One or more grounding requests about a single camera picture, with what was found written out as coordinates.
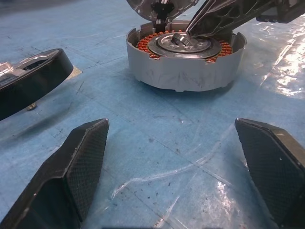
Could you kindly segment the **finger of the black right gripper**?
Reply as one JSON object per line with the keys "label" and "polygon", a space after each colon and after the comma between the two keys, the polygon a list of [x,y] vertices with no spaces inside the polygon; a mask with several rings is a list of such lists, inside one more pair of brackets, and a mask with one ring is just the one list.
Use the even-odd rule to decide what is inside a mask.
{"label": "finger of the black right gripper", "polygon": [[206,0],[185,31],[190,36],[224,34],[273,7],[305,8],[305,0]]}

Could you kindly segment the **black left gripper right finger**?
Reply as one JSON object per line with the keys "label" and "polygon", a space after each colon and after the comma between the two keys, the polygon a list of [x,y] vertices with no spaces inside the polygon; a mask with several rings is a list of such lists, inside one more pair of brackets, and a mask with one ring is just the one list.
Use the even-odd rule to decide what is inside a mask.
{"label": "black left gripper right finger", "polygon": [[286,130],[237,118],[252,181],[280,229],[305,229],[305,148]]}

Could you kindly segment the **black spoked rotor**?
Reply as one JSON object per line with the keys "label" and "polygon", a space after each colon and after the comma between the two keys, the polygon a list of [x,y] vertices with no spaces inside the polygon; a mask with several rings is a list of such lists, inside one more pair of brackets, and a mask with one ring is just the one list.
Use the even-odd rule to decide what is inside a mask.
{"label": "black spoked rotor", "polygon": [[61,48],[51,49],[16,64],[0,63],[0,121],[51,92],[73,71]]}

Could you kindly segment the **silver hinged housing lid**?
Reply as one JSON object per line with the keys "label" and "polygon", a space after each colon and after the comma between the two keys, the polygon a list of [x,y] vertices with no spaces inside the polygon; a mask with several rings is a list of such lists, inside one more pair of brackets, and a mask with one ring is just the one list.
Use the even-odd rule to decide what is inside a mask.
{"label": "silver hinged housing lid", "polygon": [[152,22],[170,22],[199,0],[127,0],[142,18]]}

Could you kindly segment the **grey round motor housing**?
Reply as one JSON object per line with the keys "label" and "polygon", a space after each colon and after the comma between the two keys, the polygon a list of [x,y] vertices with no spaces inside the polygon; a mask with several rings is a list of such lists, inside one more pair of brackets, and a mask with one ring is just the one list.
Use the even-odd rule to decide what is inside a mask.
{"label": "grey round motor housing", "polygon": [[151,57],[146,48],[140,50],[137,44],[154,32],[150,22],[133,28],[126,36],[129,68],[136,80],[160,89],[203,92],[226,87],[237,78],[247,44],[240,32],[228,36],[233,52],[218,57],[214,63],[199,58]]}

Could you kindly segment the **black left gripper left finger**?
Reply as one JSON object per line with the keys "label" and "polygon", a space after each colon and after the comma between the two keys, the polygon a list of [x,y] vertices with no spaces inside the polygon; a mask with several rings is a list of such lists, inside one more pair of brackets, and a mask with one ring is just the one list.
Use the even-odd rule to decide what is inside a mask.
{"label": "black left gripper left finger", "polygon": [[99,183],[107,118],[74,128],[41,165],[0,229],[80,229]]}

